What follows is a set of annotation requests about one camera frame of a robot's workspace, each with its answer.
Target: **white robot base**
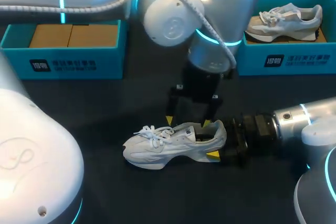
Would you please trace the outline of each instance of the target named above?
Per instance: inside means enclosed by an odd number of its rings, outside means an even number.
[[[0,89],[0,110],[0,223],[75,223],[84,174],[77,142],[18,92]]]

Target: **teal box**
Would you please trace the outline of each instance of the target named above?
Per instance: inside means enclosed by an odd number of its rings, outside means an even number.
[[[127,24],[118,25],[115,47],[29,48],[36,25],[9,25],[0,47],[22,80],[122,79]]]
[[[321,5],[321,29],[327,42],[248,44],[244,36],[237,55],[239,75],[336,73],[336,0],[259,0],[253,16],[288,3],[300,8]]]

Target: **shoe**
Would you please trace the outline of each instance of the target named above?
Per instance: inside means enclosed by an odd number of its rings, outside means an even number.
[[[201,127],[198,123],[183,123],[175,128],[155,129],[145,126],[124,143],[124,158],[145,169],[162,169],[172,158],[187,156],[199,162],[215,162],[206,153],[222,148],[226,130],[221,121]]]
[[[322,23],[322,7],[297,8],[292,3],[276,7],[269,12],[260,12],[251,18],[247,30],[251,37],[272,42],[279,36],[289,36],[297,40],[316,40],[315,31]]]

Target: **box logo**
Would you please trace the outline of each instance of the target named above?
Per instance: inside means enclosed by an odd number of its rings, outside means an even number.
[[[282,64],[282,61],[284,60],[283,58],[285,55],[269,55],[266,58],[265,61],[265,68],[276,68],[280,67]]]
[[[35,72],[51,72],[47,60],[30,60],[29,62]]]

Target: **shoe insole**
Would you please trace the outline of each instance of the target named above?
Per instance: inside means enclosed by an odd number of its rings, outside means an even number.
[[[196,142],[205,142],[214,138],[214,136],[210,134],[196,134],[195,137]]]

